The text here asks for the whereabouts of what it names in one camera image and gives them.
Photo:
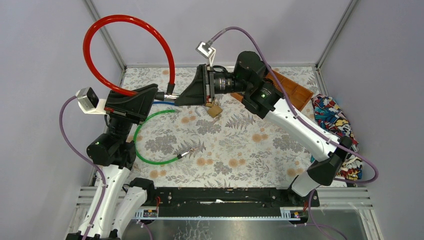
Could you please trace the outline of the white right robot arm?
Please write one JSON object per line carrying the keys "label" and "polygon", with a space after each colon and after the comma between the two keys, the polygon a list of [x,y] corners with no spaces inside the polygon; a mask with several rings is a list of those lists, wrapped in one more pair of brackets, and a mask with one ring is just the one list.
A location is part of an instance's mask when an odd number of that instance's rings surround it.
{"label": "white right robot arm", "polygon": [[347,159],[353,141],[325,131],[288,103],[287,97],[266,77],[266,64],[253,51],[241,52],[233,72],[201,64],[190,85],[176,98],[177,106],[212,103],[216,95],[242,94],[241,103],[253,115],[282,128],[314,157],[312,165],[290,184],[287,201],[301,205],[319,186],[329,186]]}

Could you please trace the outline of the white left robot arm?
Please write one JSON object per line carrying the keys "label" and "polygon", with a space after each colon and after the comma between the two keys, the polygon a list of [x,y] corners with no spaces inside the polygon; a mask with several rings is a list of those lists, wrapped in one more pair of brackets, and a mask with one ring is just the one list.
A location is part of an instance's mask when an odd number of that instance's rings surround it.
{"label": "white left robot arm", "polygon": [[[158,92],[157,84],[135,90],[127,96],[110,91],[106,99],[98,98],[91,87],[79,90],[61,107],[59,128],[68,146],[100,174],[100,184],[92,203],[75,233],[68,240],[120,240],[136,210],[155,200],[154,183],[144,178],[134,178],[122,202],[118,202],[125,180],[130,175],[136,158],[134,141],[127,138],[134,124],[143,123]],[[107,129],[86,148],[82,155],[65,134],[63,116],[66,106],[73,100],[85,114],[109,117]]]}

